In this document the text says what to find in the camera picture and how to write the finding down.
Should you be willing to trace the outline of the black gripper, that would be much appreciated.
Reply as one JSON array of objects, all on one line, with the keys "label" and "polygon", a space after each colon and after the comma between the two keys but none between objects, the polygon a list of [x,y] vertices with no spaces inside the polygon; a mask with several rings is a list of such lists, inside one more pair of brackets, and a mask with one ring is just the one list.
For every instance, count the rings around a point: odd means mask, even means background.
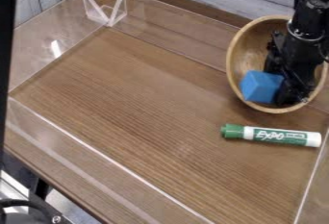
[{"label": "black gripper", "polygon": [[263,71],[283,77],[276,105],[295,105],[308,99],[315,69],[326,62],[324,30],[286,26],[286,33],[272,31]]}]

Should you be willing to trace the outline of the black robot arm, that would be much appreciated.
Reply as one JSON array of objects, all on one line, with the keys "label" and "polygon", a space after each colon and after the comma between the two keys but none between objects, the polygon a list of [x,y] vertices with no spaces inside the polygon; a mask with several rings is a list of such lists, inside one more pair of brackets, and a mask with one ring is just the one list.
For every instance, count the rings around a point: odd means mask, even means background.
[{"label": "black robot arm", "polygon": [[263,70],[283,80],[275,94],[278,106],[294,105],[314,92],[314,71],[329,62],[329,0],[294,0],[286,33],[272,31]]}]

